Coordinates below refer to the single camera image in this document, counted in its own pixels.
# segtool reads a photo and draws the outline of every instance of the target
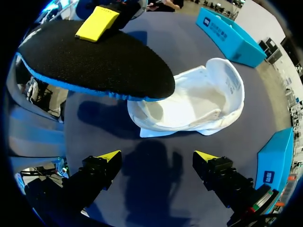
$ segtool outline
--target person's hand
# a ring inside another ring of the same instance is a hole
[[[153,3],[148,4],[146,10],[155,11],[159,6],[153,6]]]
[[[162,3],[166,6],[172,6],[174,5],[174,3],[172,2],[172,0],[162,0]]]

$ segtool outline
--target black mesh fabric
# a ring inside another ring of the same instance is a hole
[[[54,85],[62,81],[155,99],[174,92],[172,72],[153,50],[121,31],[107,30],[97,43],[77,39],[82,23],[62,20],[38,26],[18,52],[33,71],[53,79]]]

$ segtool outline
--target table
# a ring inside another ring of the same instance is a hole
[[[195,20],[178,13],[149,12],[129,22],[124,31],[146,43],[177,75],[205,65],[210,58],[225,58]],[[88,208],[91,218],[115,227],[226,225],[232,210],[203,186],[192,168],[194,150],[227,156],[242,175],[255,179],[257,152],[276,132],[271,103],[257,71],[234,66],[245,86],[242,115],[207,137],[178,132],[142,139],[126,101],[69,92],[64,130],[71,173],[89,155],[117,149],[123,154],[123,167],[113,184]]]

